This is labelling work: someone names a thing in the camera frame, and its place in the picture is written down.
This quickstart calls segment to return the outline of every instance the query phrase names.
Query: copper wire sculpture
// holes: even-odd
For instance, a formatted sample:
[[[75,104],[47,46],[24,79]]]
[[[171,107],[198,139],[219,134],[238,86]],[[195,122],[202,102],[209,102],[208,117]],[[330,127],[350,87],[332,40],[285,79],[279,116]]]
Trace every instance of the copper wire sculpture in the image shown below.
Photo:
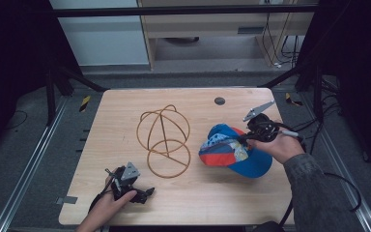
[[[176,122],[174,122],[173,119],[169,118],[168,116],[166,116],[164,114],[164,112],[167,112],[167,111],[168,112],[174,112],[174,113],[180,115],[181,117],[183,117],[183,119],[185,120],[186,125],[187,125],[187,133],[185,133],[183,131],[183,129],[179,126],[179,124],[177,124]],[[148,118],[149,116],[151,116],[151,115],[156,115],[156,118],[154,119],[154,121],[153,121],[153,123],[152,123],[152,125],[150,127],[149,134],[148,134],[148,137],[147,137],[147,144],[144,144],[141,141],[141,139],[140,139],[139,129],[140,129],[140,126],[142,125],[142,123],[144,122],[144,120],[146,118]],[[152,132],[155,129],[155,126],[156,126],[156,123],[157,123],[157,120],[158,119],[159,119],[159,121],[161,123],[163,140],[160,140],[159,142],[157,142],[153,146],[151,146],[150,140],[151,140],[151,137],[152,137]],[[167,138],[167,134],[166,134],[166,131],[165,131],[165,126],[164,126],[164,121],[165,120],[168,120],[169,122],[171,122],[181,132],[182,138],[184,139],[184,141],[180,141],[179,139]],[[144,149],[146,149],[147,151],[149,151],[149,153],[147,155],[147,164],[148,164],[150,170],[155,175],[157,175],[157,176],[159,176],[161,178],[174,178],[174,177],[180,176],[181,174],[183,174],[188,169],[189,164],[190,164],[190,161],[191,161],[191,154],[190,154],[189,149],[186,146],[186,142],[187,142],[187,140],[189,138],[189,132],[190,132],[190,127],[189,127],[188,120],[186,119],[186,117],[183,114],[181,114],[180,112],[177,111],[176,107],[173,104],[169,104],[169,105],[165,106],[164,108],[158,109],[158,110],[155,110],[155,111],[144,112],[141,115],[141,117],[140,117],[140,123],[138,124],[137,131],[136,131],[137,140],[138,140],[138,142],[141,144],[141,146]],[[176,142],[176,143],[179,144],[179,146],[177,146],[175,148],[169,149],[168,142]],[[163,150],[157,150],[157,146],[160,145],[160,144],[163,144],[164,145],[164,149]],[[188,159],[187,159],[186,162],[170,157],[170,154],[178,151],[182,147],[186,148],[187,153],[188,153]],[[154,170],[153,169],[153,166],[152,166],[152,164],[150,162],[150,157],[151,157],[152,154],[158,154],[158,155],[161,155],[161,156],[165,156],[167,159],[173,160],[173,161],[179,163],[180,165],[182,165],[184,167],[184,169],[182,169],[181,171],[179,171],[178,173],[175,173],[173,175],[163,175],[163,174],[160,174],[160,173],[158,173],[157,170]]]

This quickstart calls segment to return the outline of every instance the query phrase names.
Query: small hole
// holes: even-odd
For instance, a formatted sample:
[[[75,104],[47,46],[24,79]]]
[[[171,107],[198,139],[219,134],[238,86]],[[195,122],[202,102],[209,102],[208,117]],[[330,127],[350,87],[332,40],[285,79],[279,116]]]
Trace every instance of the small hole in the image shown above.
[[[218,97],[218,98],[215,98],[214,99],[214,102],[218,105],[222,105],[222,104],[225,104],[225,99],[222,98],[222,97]]]

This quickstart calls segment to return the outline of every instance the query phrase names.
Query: baseball cap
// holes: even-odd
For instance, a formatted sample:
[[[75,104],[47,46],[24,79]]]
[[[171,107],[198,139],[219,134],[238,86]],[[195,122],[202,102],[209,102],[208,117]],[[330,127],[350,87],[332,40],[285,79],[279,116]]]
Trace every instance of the baseball cap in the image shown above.
[[[272,156],[256,148],[243,146],[238,138],[241,130],[226,124],[215,125],[198,153],[208,166],[227,166],[249,178],[258,178],[270,170]]]

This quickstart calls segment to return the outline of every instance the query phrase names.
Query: human hand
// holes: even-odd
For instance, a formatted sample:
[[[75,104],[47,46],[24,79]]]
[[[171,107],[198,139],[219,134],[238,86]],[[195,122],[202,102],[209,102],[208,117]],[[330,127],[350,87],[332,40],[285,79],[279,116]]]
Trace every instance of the human hand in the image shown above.
[[[286,129],[281,128],[278,136],[272,142],[260,142],[254,139],[247,139],[246,142],[257,149],[270,154],[278,162],[283,164],[288,159],[305,153],[300,146],[300,142],[295,137],[281,133],[285,130]]]
[[[106,178],[106,183],[110,181],[111,177]],[[106,194],[99,199],[93,209],[89,212],[86,218],[76,228],[76,232],[96,231],[98,228],[110,221],[113,216],[119,212],[135,195],[137,191],[132,190],[123,195],[117,201],[114,200],[111,186],[108,187]]]

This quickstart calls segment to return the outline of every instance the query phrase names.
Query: gray sleeve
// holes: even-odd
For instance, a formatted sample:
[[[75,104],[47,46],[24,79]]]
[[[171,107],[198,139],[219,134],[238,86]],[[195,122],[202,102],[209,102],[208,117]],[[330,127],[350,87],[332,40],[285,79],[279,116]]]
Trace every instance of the gray sleeve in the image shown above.
[[[288,159],[285,172],[291,184],[294,221],[298,232],[363,231],[355,213],[329,190],[327,176],[308,154]]]

